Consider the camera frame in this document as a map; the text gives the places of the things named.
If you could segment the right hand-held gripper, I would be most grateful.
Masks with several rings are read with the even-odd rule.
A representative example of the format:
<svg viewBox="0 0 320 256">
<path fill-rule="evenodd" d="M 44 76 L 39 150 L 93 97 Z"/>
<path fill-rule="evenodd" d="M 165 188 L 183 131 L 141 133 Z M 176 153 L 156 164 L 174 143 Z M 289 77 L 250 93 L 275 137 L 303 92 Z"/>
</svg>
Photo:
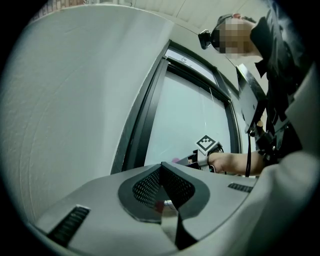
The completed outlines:
<svg viewBox="0 0 320 256">
<path fill-rule="evenodd" d="M 192 154 L 180 159 L 178 163 L 183 166 L 189 166 L 193 163 L 198 163 L 201 170 L 214 170 L 214 167 L 209 165 L 209 156 L 211 153 L 222 153 L 223 147 L 219 141 L 216 141 L 204 135 L 196 142 L 197 149 Z"/>
</svg>

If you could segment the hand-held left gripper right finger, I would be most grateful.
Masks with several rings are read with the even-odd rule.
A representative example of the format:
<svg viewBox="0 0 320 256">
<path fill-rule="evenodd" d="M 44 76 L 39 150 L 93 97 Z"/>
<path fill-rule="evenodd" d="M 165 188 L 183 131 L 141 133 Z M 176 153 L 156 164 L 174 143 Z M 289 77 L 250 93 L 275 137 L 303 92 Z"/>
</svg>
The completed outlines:
<svg viewBox="0 0 320 256">
<path fill-rule="evenodd" d="M 175 245 L 185 249 L 207 237 L 240 207 L 256 179 L 162 162 L 161 184 L 178 211 Z"/>
</svg>

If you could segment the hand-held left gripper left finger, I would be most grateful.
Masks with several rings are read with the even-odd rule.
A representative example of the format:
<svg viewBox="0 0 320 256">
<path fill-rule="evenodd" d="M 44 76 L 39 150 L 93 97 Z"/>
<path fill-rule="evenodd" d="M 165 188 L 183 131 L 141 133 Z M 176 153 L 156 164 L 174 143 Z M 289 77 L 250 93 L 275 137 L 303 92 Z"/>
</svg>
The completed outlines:
<svg viewBox="0 0 320 256">
<path fill-rule="evenodd" d="M 76 206 L 89 213 L 67 248 L 75 254 L 173 254 L 175 244 L 157 223 L 135 220 L 121 206 L 118 189 L 150 166 L 96 178 L 52 205 L 35 226 L 49 234 Z"/>
</svg>

